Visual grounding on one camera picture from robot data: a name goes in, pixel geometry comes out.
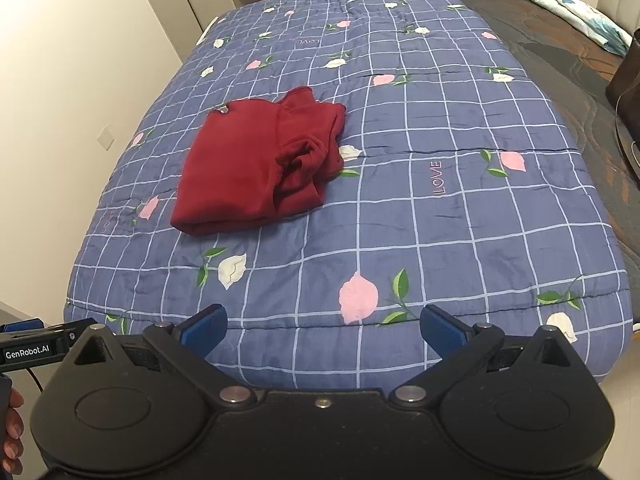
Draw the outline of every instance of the pink flower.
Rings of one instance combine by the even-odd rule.
[[[378,306],[378,289],[356,272],[340,288],[338,301],[345,323],[360,321],[373,314]]]
[[[149,220],[151,217],[151,213],[154,211],[156,206],[158,205],[158,196],[155,196],[149,199],[149,202],[145,204],[145,206],[140,210],[138,216],[140,218],[144,218],[145,220]]]
[[[500,152],[500,160],[510,170],[527,171],[524,167],[524,159],[518,152]]]
[[[373,86],[386,85],[387,83],[391,83],[395,78],[396,76],[392,74],[383,74],[383,75],[374,76]]]
[[[133,148],[136,144],[138,144],[140,142],[140,140],[142,140],[142,137],[144,137],[145,134],[137,134],[133,140],[131,141],[131,146],[130,148]]]

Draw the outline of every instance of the white and blue towel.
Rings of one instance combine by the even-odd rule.
[[[624,56],[631,36],[582,0],[531,0],[568,22],[604,50]]]

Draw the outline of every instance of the wall outlet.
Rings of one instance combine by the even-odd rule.
[[[105,151],[108,152],[109,148],[113,144],[113,139],[114,137],[113,135],[111,135],[109,127],[105,126],[98,136],[98,144],[100,144],[105,149]]]

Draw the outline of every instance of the fingernail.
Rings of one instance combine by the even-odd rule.
[[[17,440],[22,435],[22,428],[17,424],[13,424],[9,428],[9,434],[11,434],[11,436]]]
[[[7,446],[9,449],[6,452],[6,455],[9,458],[15,458],[18,455],[18,448],[16,447],[15,444],[9,444],[9,446]]]

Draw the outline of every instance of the red garment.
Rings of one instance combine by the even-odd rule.
[[[280,101],[231,101],[198,131],[178,183],[171,225],[190,235],[255,228],[324,203],[343,166],[341,104],[309,87]]]

